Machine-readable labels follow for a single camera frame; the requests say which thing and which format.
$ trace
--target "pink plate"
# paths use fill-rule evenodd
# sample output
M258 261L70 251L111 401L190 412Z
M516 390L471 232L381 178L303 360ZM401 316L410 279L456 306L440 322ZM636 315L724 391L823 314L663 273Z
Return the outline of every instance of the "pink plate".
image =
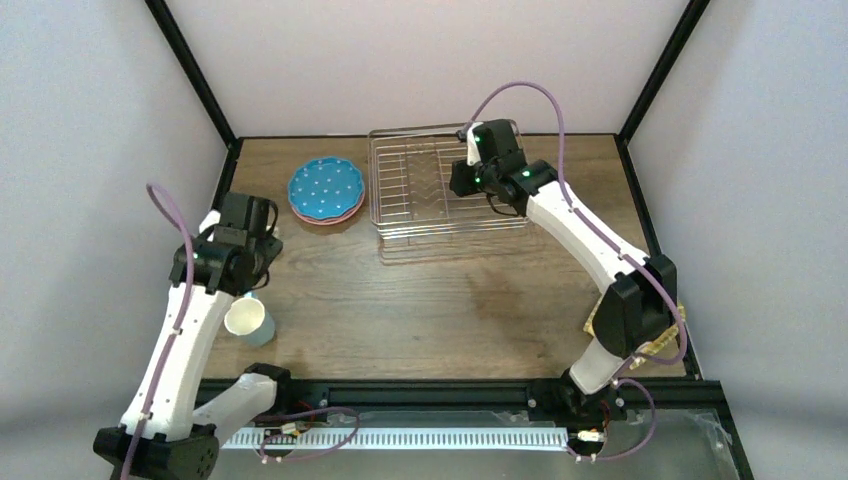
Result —
M359 196L359 202L357 202L356 205L353 208L351 208L350 210L345 212L344 215L342 215L341 217L329 218L327 220L316 220L312 217L307 217L305 215L301 215L295 209L292 209L292 211L297 216L297 218L303 220L304 222L306 222L310 225L336 225L336 224L342 223L345 220L347 220L348 218L352 217L357 211L359 211L359 207L362 206L362 203L364 201L365 201L365 193L363 192L363 194Z

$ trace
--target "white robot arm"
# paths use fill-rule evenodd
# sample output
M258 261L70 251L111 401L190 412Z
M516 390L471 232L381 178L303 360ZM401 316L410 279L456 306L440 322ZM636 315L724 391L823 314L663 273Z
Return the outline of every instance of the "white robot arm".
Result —
M585 403L674 321L658 292L625 258L640 262L672 296L674 264L663 255L648 258L624 241L565 184L567 201L555 169L542 160L527 164L508 120L475 122L458 136L467 143L468 153L453 164L451 190L458 196L484 193L511 205L556 238L604 295L593 321L597 336L567 371L576 386L575 406Z
M286 401L288 370L250 366L229 389L195 409L215 334L235 297L268 274L282 242L267 228L267 199L229 193L192 241L192 284L186 250L174 254L168 308L153 356L118 427L97 433L94 451L122 472L142 478L206 478L221 444L254 417ZM175 330L186 289L191 299Z

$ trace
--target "wooden table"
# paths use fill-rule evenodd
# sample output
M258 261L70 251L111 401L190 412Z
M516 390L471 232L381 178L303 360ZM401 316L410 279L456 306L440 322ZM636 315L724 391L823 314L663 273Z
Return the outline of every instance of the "wooden table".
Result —
M555 162L556 137L529 136L524 145L528 159ZM612 137L570 136L566 145L566 176L580 198L646 249ZM259 361L301 378L559 376L589 343L582 327L600 294L547 232L532 227L485 241L383 245L367 201L334 227L294 216L286 185L297 167L335 155L366 172L367 150L365 138L245 141L231 190L280 205L285 247L271 266L270 285L258 292L277 335L252 348L222 327L205 376L236 377ZM673 348L661 355L673 355ZM684 370L651 364L634 375Z

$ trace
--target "paper cup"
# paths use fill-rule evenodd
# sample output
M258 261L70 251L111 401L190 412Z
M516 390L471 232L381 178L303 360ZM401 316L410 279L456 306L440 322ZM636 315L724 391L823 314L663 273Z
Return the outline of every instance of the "paper cup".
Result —
M227 331L241 338L250 346L261 347L274 338L276 327L265 305L255 296L239 298L224 315Z

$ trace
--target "blue plate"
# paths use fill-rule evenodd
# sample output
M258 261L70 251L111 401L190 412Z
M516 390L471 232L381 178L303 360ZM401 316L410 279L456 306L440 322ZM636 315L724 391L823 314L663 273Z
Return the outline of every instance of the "blue plate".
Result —
M364 191L362 172L350 160L316 158L289 180L289 203L300 215L329 220L355 207Z

